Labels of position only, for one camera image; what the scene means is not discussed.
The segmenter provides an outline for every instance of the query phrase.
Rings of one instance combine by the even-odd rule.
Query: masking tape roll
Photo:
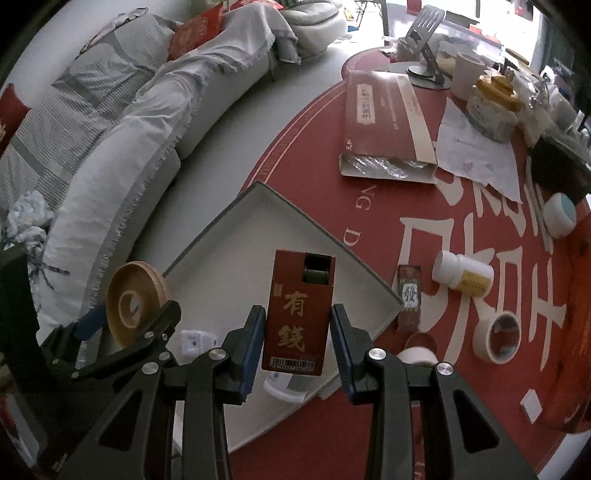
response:
[[[472,338],[472,348],[481,360],[504,365],[517,353],[521,344],[521,326],[515,314],[502,312],[481,320]]]
[[[397,357],[402,363],[419,365],[421,367],[434,367],[439,363],[435,354],[423,346],[412,346],[400,352]]]
[[[106,314],[109,330],[121,346],[135,343],[138,331],[171,299],[164,279],[145,262],[117,269],[109,284]]]

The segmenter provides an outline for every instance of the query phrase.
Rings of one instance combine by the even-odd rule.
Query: white dice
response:
[[[217,335],[201,330],[181,330],[181,351],[184,356],[197,358],[217,347]]]

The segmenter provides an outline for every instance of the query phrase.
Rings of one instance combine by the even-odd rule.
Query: paper label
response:
[[[478,273],[464,270],[457,289],[473,297],[482,297],[488,290],[491,279],[479,275]]]
[[[374,92],[367,83],[357,85],[357,123],[371,125],[375,123]]]
[[[401,292],[405,310],[418,310],[418,285],[416,283],[405,283]]]

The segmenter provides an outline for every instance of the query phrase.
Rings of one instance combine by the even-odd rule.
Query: metal screw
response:
[[[226,358],[226,351],[221,348],[214,348],[209,352],[209,358],[212,360],[221,360]]]
[[[369,357],[373,358],[374,360],[383,360],[386,358],[386,352],[381,348],[372,348],[369,351]]]
[[[148,362],[147,364],[144,364],[142,367],[142,372],[144,372],[146,375],[155,374],[157,371],[158,364],[156,362]]]
[[[453,373],[453,367],[445,362],[438,364],[437,371],[442,375],[451,375]]]

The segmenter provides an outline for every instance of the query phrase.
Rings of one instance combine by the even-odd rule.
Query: barcode label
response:
[[[289,358],[271,357],[271,366],[283,370],[293,370],[297,372],[313,372],[314,362],[308,360],[291,360]]]

